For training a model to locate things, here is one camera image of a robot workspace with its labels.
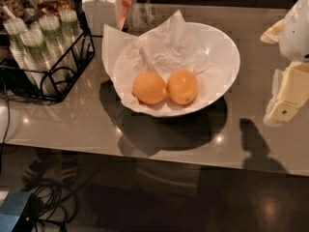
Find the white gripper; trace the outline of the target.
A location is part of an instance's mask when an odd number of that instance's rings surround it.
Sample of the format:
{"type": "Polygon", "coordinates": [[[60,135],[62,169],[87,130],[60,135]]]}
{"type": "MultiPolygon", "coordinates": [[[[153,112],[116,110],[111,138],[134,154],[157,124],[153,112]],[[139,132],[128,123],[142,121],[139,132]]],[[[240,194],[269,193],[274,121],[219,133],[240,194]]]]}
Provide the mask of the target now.
{"type": "Polygon", "coordinates": [[[280,127],[291,121],[309,100],[309,0],[297,0],[283,19],[270,26],[260,40],[279,42],[280,54],[294,61],[284,71],[276,70],[264,124],[280,127]]]}

